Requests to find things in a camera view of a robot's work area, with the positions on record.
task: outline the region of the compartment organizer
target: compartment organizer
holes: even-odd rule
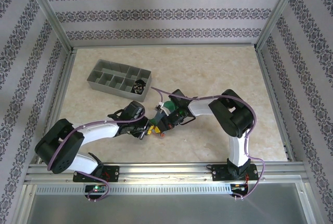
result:
[[[131,93],[137,80],[143,80],[146,83],[141,95]],[[142,103],[150,87],[151,71],[112,61],[98,60],[87,81],[93,90]]]

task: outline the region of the patterned wallpaper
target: patterned wallpaper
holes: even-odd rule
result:
[[[325,223],[333,223],[332,2],[290,0],[261,51]]]
[[[0,223],[11,223],[66,51],[36,0],[0,0]]]
[[[74,46],[255,43],[278,0],[49,0]]]

